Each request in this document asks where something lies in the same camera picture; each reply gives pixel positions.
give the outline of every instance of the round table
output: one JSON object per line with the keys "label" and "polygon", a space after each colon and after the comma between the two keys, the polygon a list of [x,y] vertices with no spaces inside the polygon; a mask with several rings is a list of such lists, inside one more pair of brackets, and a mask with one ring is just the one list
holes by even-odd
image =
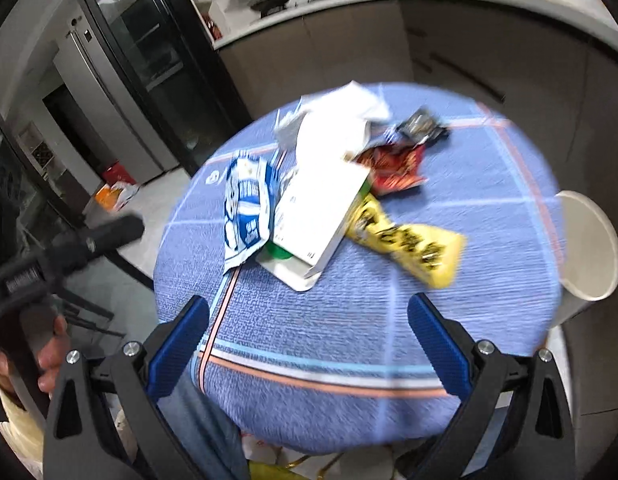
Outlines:
{"label": "round table", "polygon": [[[511,122],[473,100],[413,84],[367,88],[396,122],[426,105],[452,128],[425,152],[423,189],[381,199],[393,221],[467,237],[455,282],[429,297],[474,338],[532,354],[561,292],[562,220],[550,168]],[[246,149],[282,172],[292,168],[295,156],[278,150],[273,125],[296,106],[242,130],[192,179],[160,245],[158,316],[173,319],[193,294],[207,299],[211,321],[192,379],[269,443],[322,454],[441,433],[458,399],[444,392],[407,323],[409,298],[426,286],[396,263],[345,239],[307,292],[253,259],[222,275],[228,163]]]}

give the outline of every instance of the black handle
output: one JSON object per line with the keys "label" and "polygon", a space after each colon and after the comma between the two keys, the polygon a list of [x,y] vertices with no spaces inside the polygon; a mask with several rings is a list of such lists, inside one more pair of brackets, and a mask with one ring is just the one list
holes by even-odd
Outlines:
{"label": "black handle", "polygon": [[89,262],[136,241],[144,233],[142,218],[123,216],[95,229],[85,229],[59,237],[45,251],[63,276],[85,267]]}
{"label": "black handle", "polygon": [[[36,424],[44,428],[44,421],[49,412],[49,395],[41,392],[38,387],[40,377],[38,363],[20,325],[19,312],[3,316],[0,320],[0,349],[13,365],[10,378],[20,400]],[[24,386],[24,391],[19,387],[19,383]]]}

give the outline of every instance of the yellow bag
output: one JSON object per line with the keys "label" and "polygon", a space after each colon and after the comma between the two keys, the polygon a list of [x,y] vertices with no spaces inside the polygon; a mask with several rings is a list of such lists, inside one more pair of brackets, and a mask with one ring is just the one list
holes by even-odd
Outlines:
{"label": "yellow bag", "polygon": [[444,288],[455,279],[466,238],[461,234],[424,224],[397,225],[368,194],[353,213],[346,235],[383,254],[433,288]]}
{"label": "yellow bag", "polygon": [[277,465],[262,464],[249,460],[251,480],[303,480],[300,476],[284,467]]}

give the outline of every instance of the snack wrapper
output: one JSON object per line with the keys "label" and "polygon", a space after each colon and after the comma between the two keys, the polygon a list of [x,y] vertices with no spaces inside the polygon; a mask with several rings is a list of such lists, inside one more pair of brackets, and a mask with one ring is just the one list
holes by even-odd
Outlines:
{"label": "snack wrapper", "polygon": [[269,240],[278,185],[278,172],[264,158],[238,152],[231,161],[224,197],[224,272]]}
{"label": "snack wrapper", "polygon": [[390,254],[433,288],[451,285],[465,244],[461,234],[424,224],[398,225],[368,194],[353,213],[346,236],[378,253]]}
{"label": "snack wrapper", "polygon": [[387,144],[365,150],[356,162],[371,169],[371,191],[380,196],[426,182],[426,178],[418,175],[424,150],[424,146]]}
{"label": "snack wrapper", "polygon": [[398,131],[416,145],[432,146],[449,136],[445,127],[426,107],[420,107],[409,119],[398,125]]}

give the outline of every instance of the metal screw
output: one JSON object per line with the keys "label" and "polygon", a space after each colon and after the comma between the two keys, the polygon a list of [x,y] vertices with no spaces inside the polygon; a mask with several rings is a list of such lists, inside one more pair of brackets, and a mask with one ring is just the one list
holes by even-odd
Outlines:
{"label": "metal screw", "polygon": [[142,348],[142,346],[140,346],[140,343],[138,343],[137,341],[131,341],[124,345],[124,348],[122,348],[122,352],[124,352],[124,355],[126,355],[127,357],[133,357],[140,351],[140,348]]}
{"label": "metal screw", "polygon": [[496,348],[493,346],[493,343],[491,341],[487,341],[486,339],[483,339],[478,343],[478,350],[480,350],[481,354],[491,355],[495,349]]}
{"label": "metal screw", "polygon": [[540,348],[540,350],[538,351],[538,357],[542,359],[545,363],[548,363],[549,361],[551,361],[551,359],[553,359],[553,354],[550,350],[547,350],[546,348]]}
{"label": "metal screw", "polygon": [[80,360],[80,352],[78,352],[77,350],[71,350],[68,354],[67,354],[67,362],[70,365],[74,365],[76,364],[78,361]]}

